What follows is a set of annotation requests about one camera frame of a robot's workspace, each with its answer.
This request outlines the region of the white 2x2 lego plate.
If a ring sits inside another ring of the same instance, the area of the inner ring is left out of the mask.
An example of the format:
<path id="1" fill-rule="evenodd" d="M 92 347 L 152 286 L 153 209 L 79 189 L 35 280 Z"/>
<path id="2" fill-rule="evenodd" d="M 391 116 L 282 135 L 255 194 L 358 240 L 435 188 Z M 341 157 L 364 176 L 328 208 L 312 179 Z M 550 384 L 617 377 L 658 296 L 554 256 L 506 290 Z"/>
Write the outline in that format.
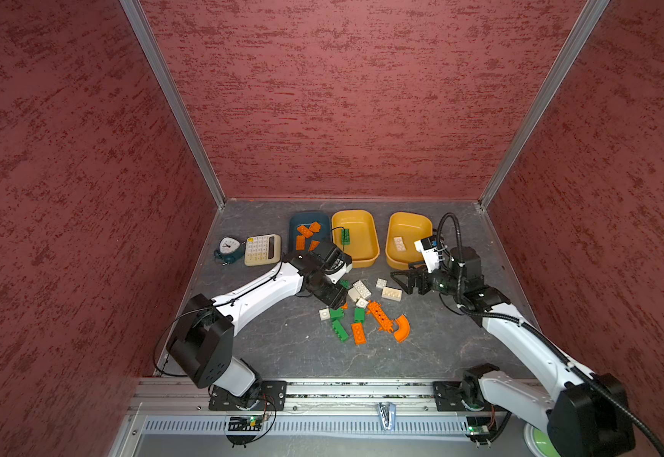
<path id="1" fill-rule="evenodd" d="M 393 241 L 394 241 L 394 243 L 395 243 L 395 247 L 396 247 L 396 250 L 397 250 L 398 252 L 404 252 L 404 251 L 406 251 L 406 246 L 405 246 L 405 243 L 404 243 L 404 238 L 402 238 L 402 237 L 400 237 L 400 236 L 397 236 L 397 237 L 394 237 L 394 238 L 393 238 Z"/>

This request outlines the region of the cream 2x4 lego plate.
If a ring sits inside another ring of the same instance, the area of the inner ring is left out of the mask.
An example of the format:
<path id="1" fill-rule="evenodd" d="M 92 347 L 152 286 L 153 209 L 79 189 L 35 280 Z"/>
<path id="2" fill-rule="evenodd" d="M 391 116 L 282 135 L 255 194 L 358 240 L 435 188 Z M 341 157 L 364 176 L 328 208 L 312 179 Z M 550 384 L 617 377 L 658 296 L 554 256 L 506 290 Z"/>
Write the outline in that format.
<path id="1" fill-rule="evenodd" d="M 401 302 L 402 291 L 400 289 L 383 287 L 383 289 L 381 290 L 381 298 L 389 301 Z"/>

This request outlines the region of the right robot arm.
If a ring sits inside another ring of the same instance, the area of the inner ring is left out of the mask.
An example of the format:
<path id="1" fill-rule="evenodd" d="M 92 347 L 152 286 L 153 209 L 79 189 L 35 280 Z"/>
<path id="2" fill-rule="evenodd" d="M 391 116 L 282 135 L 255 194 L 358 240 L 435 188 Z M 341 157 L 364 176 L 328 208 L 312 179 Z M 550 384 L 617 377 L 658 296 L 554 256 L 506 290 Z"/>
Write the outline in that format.
<path id="1" fill-rule="evenodd" d="M 539 384 L 520 382 L 492 364 L 469 369 L 459 398 L 471 411 L 497 406 L 543 432 L 562 456 L 620 456 L 636 447 L 640 431 L 659 455 L 664 444 L 628 407 L 626 390 L 611 374 L 598 374 L 566 354 L 531 324 L 501 291 L 486 285 L 480 257 L 471 248 L 450 253 L 433 237 L 415 242 L 421 260 L 405 292 L 435 291 L 455 300 L 457 312 L 503 343 Z"/>

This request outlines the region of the orange 2x4 lego brick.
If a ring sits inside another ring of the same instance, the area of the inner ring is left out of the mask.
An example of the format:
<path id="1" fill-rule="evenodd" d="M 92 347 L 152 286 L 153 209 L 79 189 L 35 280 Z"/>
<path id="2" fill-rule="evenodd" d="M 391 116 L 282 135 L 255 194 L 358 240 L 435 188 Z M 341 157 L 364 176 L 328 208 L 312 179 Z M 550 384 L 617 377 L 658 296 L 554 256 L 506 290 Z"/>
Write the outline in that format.
<path id="1" fill-rule="evenodd" d="M 297 228 L 297 231 L 298 231 L 299 234 L 301 234 L 304 238 L 310 238 L 310 237 L 312 237 L 312 236 L 314 235 L 314 232 L 313 232 L 310 228 L 307 228 L 307 226 L 304 226 L 304 225 L 300 225 L 300 226 Z"/>

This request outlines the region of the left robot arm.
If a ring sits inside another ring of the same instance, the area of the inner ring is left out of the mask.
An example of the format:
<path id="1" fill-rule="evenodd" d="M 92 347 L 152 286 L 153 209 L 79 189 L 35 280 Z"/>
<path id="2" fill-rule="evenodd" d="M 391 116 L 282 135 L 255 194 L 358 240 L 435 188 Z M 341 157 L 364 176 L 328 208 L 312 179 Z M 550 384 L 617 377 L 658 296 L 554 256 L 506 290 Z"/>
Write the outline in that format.
<path id="1" fill-rule="evenodd" d="M 330 310 L 341 308 L 340 284 L 353 267 L 351 256 L 330 241 L 313 251 L 293 251 L 266 274 L 214 298 L 198 294 L 169 326 L 166 351 L 196 388 L 218 387 L 237 398 L 250 396 L 261 377 L 233 354 L 234 339 L 280 302 L 307 291 Z"/>

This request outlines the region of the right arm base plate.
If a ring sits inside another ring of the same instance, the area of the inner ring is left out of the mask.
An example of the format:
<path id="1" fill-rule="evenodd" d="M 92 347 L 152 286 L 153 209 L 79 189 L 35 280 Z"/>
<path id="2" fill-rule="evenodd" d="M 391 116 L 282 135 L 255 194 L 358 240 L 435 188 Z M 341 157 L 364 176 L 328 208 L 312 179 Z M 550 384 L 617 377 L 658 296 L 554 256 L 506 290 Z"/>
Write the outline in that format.
<path id="1" fill-rule="evenodd" d="M 432 386 L 437 411 L 481 411 L 484 408 L 471 381 L 435 381 Z"/>

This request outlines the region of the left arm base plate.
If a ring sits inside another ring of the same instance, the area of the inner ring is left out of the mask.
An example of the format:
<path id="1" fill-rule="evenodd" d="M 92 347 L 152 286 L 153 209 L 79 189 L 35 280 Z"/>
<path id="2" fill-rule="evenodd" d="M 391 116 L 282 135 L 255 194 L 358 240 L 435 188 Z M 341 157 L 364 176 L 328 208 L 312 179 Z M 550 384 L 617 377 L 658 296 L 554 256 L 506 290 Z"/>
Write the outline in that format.
<path id="1" fill-rule="evenodd" d="M 288 382 L 282 380 L 256 381 L 242 396 L 213 386 L 209 391 L 210 411 L 282 411 L 286 403 Z"/>

